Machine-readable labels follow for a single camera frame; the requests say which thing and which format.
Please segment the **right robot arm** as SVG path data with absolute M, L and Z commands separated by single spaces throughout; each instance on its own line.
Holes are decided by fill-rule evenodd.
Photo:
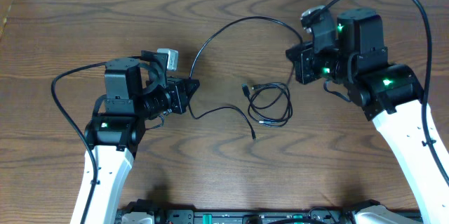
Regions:
M 333 18 L 323 6 L 301 15 L 312 40 L 286 51 L 301 84 L 343 85 L 390 146 L 416 198 L 424 223 L 448 222 L 448 151 L 436 131 L 424 89 L 412 69 L 388 61 L 381 17 L 369 8 Z

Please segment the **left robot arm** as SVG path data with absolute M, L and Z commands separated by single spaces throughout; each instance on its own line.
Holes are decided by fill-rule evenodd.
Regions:
M 186 111 L 199 80 L 167 77 L 167 64 L 163 54 L 106 62 L 106 93 L 85 129 L 88 149 L 72 223 L 113 223 L 145 122 Z

